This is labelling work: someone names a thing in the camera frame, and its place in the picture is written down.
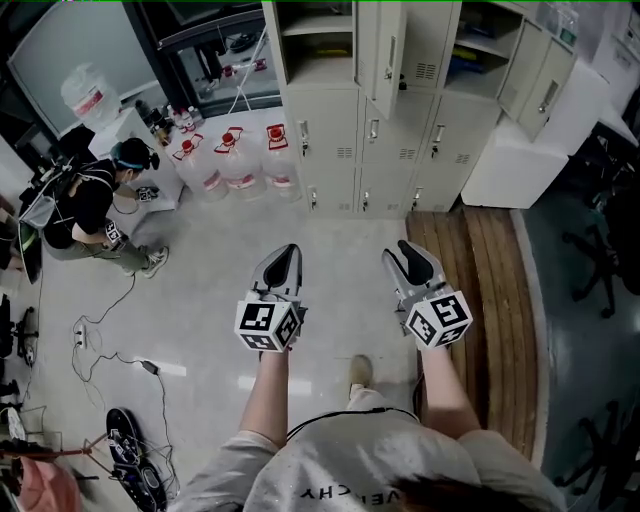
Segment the office chair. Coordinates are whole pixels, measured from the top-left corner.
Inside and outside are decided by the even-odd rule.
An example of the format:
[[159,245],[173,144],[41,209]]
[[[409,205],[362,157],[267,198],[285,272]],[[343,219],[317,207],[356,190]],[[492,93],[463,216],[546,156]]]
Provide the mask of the office chair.
[[640,239],[635,219],[640,216],[640,187],[635,185],[624,190],[606,202],[603,214],[609,228],[605,244],[597,226],[587,228],[587,234],[593,236],[594,244],[573,233],[565,232],[562,240],[573,244],[576,249],[593,260],[595,267],[587,285],[574,290],[574,301],[587,297],[595,285],[602,279],[607,292],[608,307],[601,312],[603,318],[610,318],[616,311],[613,294],[613,276],[622,278],[622,282],[631,293],[640,295]]

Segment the wire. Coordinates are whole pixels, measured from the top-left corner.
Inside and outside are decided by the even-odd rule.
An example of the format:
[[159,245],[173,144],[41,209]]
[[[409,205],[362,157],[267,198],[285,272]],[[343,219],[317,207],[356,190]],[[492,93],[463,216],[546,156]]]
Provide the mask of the wire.
[[115,201],[113,203],[111,203],[111,206],[113,206],[113,209],[115,211],[117,211],[120,215],[133,215],[134,213],[136,213],[139,209],[140,209],[140,205],[138,204],[138,201],[136,201],[136,208],[135,210],[131,211],[131,212],[121,212],[118,207],[116,206]]
[[227,112],[227,115],[233,112],[233,109],[235,108],[236,103],[238,102],[238,98],[240,97],[240,93],[242,93],[242,96],[244,96],[245,102],[247,103],[247,108],[251,110],[251,107],[249,106],[249,101],[247,100],[247,97],[244,95],[244,92],[242,91],[242,87],[244,86],[245,82],[247,81],[247,78],[249,78],[249,75],[253,71],[253,63],[255,62],[259,51],[261,50],[260,45],[264,40],[264,36],[266,34],[267,34],[267,26],[265,25],[265,27],[262,29],[262,34],[260,34],[260,39],[258,39],[258,44],[256,45],[256,49],[253,51],[253,55],[251,56],[251,61],[249,62],[249,67],[247,68],[247,72],[244,74],[244,78],[242,79],[242,82],[240,82],[240,85],[238,86],[238,92],[236,93],[236,97],[233,100],[233,105],[231,105],[231,108],[229,109],[229,112]]

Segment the red label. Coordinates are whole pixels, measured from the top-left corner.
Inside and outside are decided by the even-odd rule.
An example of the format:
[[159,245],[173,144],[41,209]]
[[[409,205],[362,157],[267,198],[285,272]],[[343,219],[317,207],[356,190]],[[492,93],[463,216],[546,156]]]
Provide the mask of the red label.
[[73,109],[73,111],[75,112],[76,116],[81,117],[84,116],[87,112],[89,112],[89,110],[91,110],[93,107],[95,107],[98,103],[100,103],[100,101],[102,101],[102,91],[96,91],[94,92],[88,100],[86,100],[84,103],[81,103],[79,105],[76,105]]

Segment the dark hair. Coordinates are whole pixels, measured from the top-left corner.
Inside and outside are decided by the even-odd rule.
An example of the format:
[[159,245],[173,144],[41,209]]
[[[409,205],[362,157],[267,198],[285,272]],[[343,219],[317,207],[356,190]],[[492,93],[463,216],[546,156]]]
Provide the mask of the dark hair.
[[139,173],[149,168],[149,148],[137,137],[132,137],[119,143],[112,154],[113,165],[119,171],[132,169]]
[[402,510],[406,512],[531,512],[530,508],[520,503],[512,494],[447,478],[430,480],[416,476],[397,480],[392,485],[399,491]]

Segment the shoe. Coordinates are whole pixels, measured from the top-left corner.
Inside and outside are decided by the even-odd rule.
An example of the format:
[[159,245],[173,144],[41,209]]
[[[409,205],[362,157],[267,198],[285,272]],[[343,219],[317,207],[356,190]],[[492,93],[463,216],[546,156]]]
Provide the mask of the shoe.
[[349,367],[349,392],[354,384],[359,384],[365,388],[371,386],[373,380],[373,366],[367,356],[357,355],[351,359]]
[[151,279],[156,275],[158,269],[169,259],[169,248],[163,247],[159,251],[149,254],[147,259],[149,260],[149,266],[142,269],[142,275],[147,279]]

